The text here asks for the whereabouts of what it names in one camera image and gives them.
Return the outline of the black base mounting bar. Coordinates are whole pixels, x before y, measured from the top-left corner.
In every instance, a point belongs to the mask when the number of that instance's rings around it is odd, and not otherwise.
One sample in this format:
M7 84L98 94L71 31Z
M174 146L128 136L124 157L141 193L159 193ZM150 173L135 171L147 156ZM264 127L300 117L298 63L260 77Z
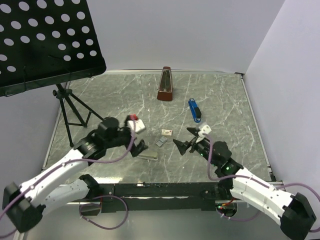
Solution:
M218 182L109 183L101 184L95 197L120 197L129 211L191 210L215 211L232 199Z

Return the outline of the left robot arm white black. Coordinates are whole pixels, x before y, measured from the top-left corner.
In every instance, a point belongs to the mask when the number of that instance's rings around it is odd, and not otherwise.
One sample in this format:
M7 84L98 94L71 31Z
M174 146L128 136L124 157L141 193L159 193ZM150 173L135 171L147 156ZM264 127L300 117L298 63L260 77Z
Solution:
M75 200L95 200L99 184L89 174L74 182L62 184L76 173L93 163L102 163L108 149L124 146L124 154L138 156L148 148L143 140L135 144L136 135L146 129L144 122L135 114L128 115L124 126L115 117L106 117L98 127L90 131L58 162L37 176L21 184L12 182L3 191L2 210L15 229L25 233L34 228L49 212Z

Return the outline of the small beige white stapler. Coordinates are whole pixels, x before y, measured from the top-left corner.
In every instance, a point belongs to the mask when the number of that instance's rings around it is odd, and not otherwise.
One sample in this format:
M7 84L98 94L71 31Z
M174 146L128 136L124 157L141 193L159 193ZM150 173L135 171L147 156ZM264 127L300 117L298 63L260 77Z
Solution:
M142 153L138 155L138 157L145 160L157 161L159 155L156 151L144 150Z

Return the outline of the brown wooden metronome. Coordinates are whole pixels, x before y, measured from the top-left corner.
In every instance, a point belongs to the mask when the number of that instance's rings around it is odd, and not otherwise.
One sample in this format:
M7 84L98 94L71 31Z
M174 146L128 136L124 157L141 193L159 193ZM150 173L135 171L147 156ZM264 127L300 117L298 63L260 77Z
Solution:
M160 76L157 99L170 102L173 100L173 78L169 66L164 66Z

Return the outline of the blue metal stapler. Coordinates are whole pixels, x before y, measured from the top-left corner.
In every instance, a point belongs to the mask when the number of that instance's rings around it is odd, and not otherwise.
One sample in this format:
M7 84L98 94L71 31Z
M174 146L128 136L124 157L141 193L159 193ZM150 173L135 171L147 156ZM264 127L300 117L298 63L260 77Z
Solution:
M188 100L188 105L189 105L189 109L191 111L192 118L193 118L194 122L195 123L200 123L201 122L201 118L202 118L202 113L201 113L201 110L198 107L195 99L194 98L190 98Z

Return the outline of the black perforated music stand desk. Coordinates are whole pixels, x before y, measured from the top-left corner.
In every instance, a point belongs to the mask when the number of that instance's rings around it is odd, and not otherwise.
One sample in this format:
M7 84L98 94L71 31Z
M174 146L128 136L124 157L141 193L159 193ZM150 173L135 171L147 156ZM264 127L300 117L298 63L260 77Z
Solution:
M106 69L87 1L1 1L1 96L93 77Z

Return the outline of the white staple box tray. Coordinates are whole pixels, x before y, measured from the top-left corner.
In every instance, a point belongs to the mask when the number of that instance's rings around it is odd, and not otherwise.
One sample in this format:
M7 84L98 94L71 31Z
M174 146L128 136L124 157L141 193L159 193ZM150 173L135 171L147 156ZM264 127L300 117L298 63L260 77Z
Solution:
M162 147L166 142L167 142L167 138L165 136L162 136L160 139L158 139L155 144L160 148Z

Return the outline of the white staple box sleeve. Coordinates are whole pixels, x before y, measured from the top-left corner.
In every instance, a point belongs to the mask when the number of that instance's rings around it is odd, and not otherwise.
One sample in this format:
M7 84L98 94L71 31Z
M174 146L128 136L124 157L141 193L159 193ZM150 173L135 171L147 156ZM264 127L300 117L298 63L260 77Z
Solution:
M162 134L163 136L172 136L173 131L170 130L170 129L162 129L162 130L161 130L161 134Z

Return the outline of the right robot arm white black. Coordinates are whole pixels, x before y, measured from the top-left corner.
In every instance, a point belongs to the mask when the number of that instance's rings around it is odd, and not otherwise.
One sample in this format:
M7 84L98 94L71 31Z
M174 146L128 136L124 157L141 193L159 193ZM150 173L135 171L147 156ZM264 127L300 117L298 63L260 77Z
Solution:
M208 174L211 166L216 168L215 180L221 184L218 193L223 199L233 197L256 208L275 221L291 240L304 240L314 232L312 227L317 217L303 194L283 191L236 162L226 142L212 140L207 124L187 130L193 139L185 142L174 139L174 144L181 155L197 152L205 158Z

